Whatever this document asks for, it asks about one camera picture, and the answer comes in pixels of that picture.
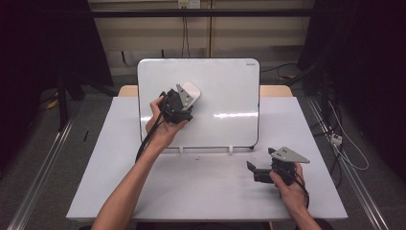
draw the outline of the wire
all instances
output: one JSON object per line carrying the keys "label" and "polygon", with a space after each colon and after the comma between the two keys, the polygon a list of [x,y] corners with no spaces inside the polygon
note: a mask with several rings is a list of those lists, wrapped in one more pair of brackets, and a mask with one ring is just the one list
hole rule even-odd
{"label": "wire", "polygon": [[[164,104],[167,104],[167,99],[168,96],[165,96],[165,100],[164,100]],[[138,161],[138,159],[141,157],[141,155],[143,154],[144,149],[146,148],[146,145],[149,141],[149,139],[151,138],[152,134],[156,131],[156,129],[158,128],[159,125],[161,125],[163,122],[159,123],[159,120],[161,120],[162,114],[164,112],[165,107],[163,106],[161,111],[159,112],[158,118],[156,119],[155,123],[153,124],[151,130],[149,131],[149,133],[147,134],[147,137],[144,139],[143,143],[141,144],[140,148],[138,149],[138,153],[137,156],[135,157],[135,162]]]}
{"label": "wire", "polygon": [[[333,105],[331,102],[328,102],[328,104],[333,108]],[[345,161],[347,161],[347,163],[349,163],[353,168],[360,170],[360,171],[364,171],[367,170],[370,167],[370,162],[368,162],[367,157],[364,155],[364,153],[353,143],[353,141],[349,138],[349,136],[347,135],[347,133],[344,131],[343,127],[341,126],[341,123],[339,121],[339,118],[337,116],[337,113],[335,112],[334,108],[332,109],[332,112],[334,113],[335,118],[337,119],[337,123],[338,126],[340,126],[341,130],[343,131],[344,135],[349,139],[349,141],[357,148],[357,150],[359,151],[359,153],[361,153],[362,157],[365,159],[365,162],[367,163],[367,166],[365,168],[361,168],[358,166],[353,165],[350,160],[343,155],[343,153],[337,148],[337,146],[335,144],[332,144],[335,148],[337,148],[338,153],[343,157],[343,159]]]}
{"label": "wire", "polygon": [[273,68],[270,68],[270,69],[267,69],[267,70],[262,70],[262,71],[260,71],[260,73],[265,73],[265,72],[269,72],[269,71],[272,71],[272,70],[276,70],[276,69],[279,69],[279,68],[284,67],[286,65],[296,65],[296,64],[297,63],[286,63],[286,64],[282,64],[280,66],[273,67]]}
{"label": "wire", "polygon": [[301,178],[301,180],[302,180],[303,183],[299,182],[298,179],[296,179],[295,177],[291,176],[287,171],[281,169],[281,167],[278,167],[278,166],[273,166],[273,167],[277,168],[277,170],[278,170],[279,172],[282,172],[282,173],[284,173],[285,175],[287,175],[288,177],[290,177],[290,179],[293,179],[293,181],[295,181],[295,182],[299,185],[299,187],[302,188],[302,190],[304,191],[304,197],[305,197],[305,207],[306,207],[306,209],[308,209],[308,205],[309,205],[309,203],[310,203],[310,195],[308,195],[308,191],[307,191],[307,189],[305,188],[305,181],[302,179],[302,177],[301,177],[299,174],[296,173],[296,176],[298,176],[299,178]]}
{"label": "wire", "polygon": [[[340,108],[336,105],[335,107],[333,107],[333,109],[337,109],[337,111],[338,111],[338,112],[337,112],[338,115],[339,115],[339,120],[338,120],[338,122],[335,123],[334,127],[330,127],[330,126],[329,126],[329,124],[331,124],[330,121],[323,121],[323,120],[320,121],[318,124],[320,124],[320,123],[325,123],[325,124],[326,124],[326,128],[327,128],[327,131],[321,132],[321,133],[313,134],[313,137],[321,136],[321,135],[326,135],[326,134],[330,134],[330,133],[333,132],[335,129],[337,129],[338,123],[342,123]],[[310,130],[312,130],[313,128],[315,128],[315,126],[317,126],[317,124],[313,125]]]}
{"label": "wire", "polygon": [[183,17],[183,41],[182,41],[182,58],[183,58],[183,52],[185,50],[185,40],[188,46],[188,55],[189,58],[191,58],[191,50],[189,49],[189,32],[188,32],[188,19],[186,17]]}
{"label": "wire", "polygon": [[185,18],[185,28],[186,28],[186,43],[188,45],[188,55],[191,58],[191,50],[189,49],[189,29],[188,29],[188,18]]}
{"label": "wire", "polygon": [[127,62],[126,62],[126,60],[125,60],[124,51],[122,51],[122,60],[123,60],[124,65],[128,65]]}

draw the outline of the human hand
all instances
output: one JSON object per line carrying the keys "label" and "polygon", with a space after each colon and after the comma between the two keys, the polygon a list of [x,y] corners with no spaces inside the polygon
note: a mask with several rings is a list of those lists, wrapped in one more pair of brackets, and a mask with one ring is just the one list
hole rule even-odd
{"label": "human hand", "polygon": [[[303,169],[301,164],[296,163],[295,167],[297,174],[296,179],[300,181],[303,185],[305,185]],[[286,207],[287,212],[292,217],[295,216],[298,212],[303,211],[307,212],[307,209],[305,207],[306,203],[305,192],[301,188],[301,186],[299,186],[298,183],[294,182],[290,186],[287,186],[276,172],[271,172],[269,173],[269,175],[275,182],[275,186],[279,188],[283,204]]]}
{"label": "human hand", "polygon": [[[164,96],[161,96],[157,100],[155,100],[149,104],[151,107],[153,116],[147,122],[147,125],[146,125],[147,132],[151,131],[156,120],[158,120],[159,114],[161,113],[161,110],[159,109],[158,104],[163,99],[164,99]],[[164,121],[164,118],[161,117],[160,121],[158,122],[158,124],[161,124],[161,125],[159,125],[158,128],[153,133],[148,145],[154,146],[155,148],[158,148],[158,150],[160,150],[160,151],[166,149],[172,143],[176,133],[180,129],[182,129],[187,123],[188,123],[188,121],[182,121],[179,124],[172,124],[172,123],[168,124]]]}

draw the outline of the gray floor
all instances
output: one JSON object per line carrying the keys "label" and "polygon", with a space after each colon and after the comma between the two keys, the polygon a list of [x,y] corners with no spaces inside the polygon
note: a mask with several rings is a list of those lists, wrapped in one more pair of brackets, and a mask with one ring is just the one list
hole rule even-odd
{"label": "gray floor", "polygon": [[[280,75],[294,75],[297,70],[281,69]],[[116,88],[123,84],[134,82],[135,77],[116,77]],[[267,72],[261,76],[261,83],[272,84],[277,81],[276,72]],[[70,107],[79,106],[79,115],[66,139],[66,143],[52,168],[51,175],[47,178],[34,210],[29,218],[26,229],[79,229],[84,223],[79,223],[65,218],[70,203],[75,195],[78,183],[86,168],[93,147],[96,144],[103,121],[111,105],[111,98],[100,94],[96,90],[85,88],[87,92],[83,102],[69,101]],[[307,98],[303,95],[301,85],[298,83],[292,88],[294,96],[302,107],[309,125],[317,123],[311,111]],[[364,172],[358,172],[373,199],[382,211],[390,229],[405,229],[406,217],[406,186],[381,160],[368,140],[362,138],[360,130],[352,120],[350,113],[341,106],[343,124],[346,133],[363,150],[370,161],[370,168]],[[22,146],[20,152],[10,162],[3,179],[0,181],[0,229],[6,229],[30,188],[42,161],[56,138],[58,129],[57,108],[45,110],[40,108],[31,130],[30,138]],[[334,156],[327,143],[326,137],[315,137],[315,141],[329,168]],[[354,147],[345,140],[345,150],[351,161],[362,166],[364,160]],[[336,170],[334,178],[339,177]],[[332,221],[335,229],[373,229],[363,206],[358,200],[348,179],[343,174],[343,181],[338,187],[338,193],[342,198],[349,218]],[[274,222],[275,229],[294,229],[291,221]],[[159,224],[157,229],[261,229],[261,225],[255,223],[237,223],[233,225],[174,225]]]}

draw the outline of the wall socket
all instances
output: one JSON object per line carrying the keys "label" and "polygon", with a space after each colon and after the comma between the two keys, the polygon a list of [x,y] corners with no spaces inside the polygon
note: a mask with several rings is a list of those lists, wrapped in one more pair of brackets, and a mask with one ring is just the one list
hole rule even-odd
{"label": "wall socket", "polygon": [[200,0],[189,0],[190,9],[200,9]]}
{"label": "wall socket", "polygon": [[200,0],[178,0],[179,9],[200,9]]}

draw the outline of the white board frame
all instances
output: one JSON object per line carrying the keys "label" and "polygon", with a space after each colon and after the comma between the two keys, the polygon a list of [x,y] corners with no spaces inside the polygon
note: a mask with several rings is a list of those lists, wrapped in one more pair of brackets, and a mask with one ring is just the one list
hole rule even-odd
{"label": "white board frame", "polygon": [[190,81],[201,91],[193,119],[170,148],[253,148],[259,139],[259,62],[253,58],[148,58],[138,65],[141,139],[150,102]]}

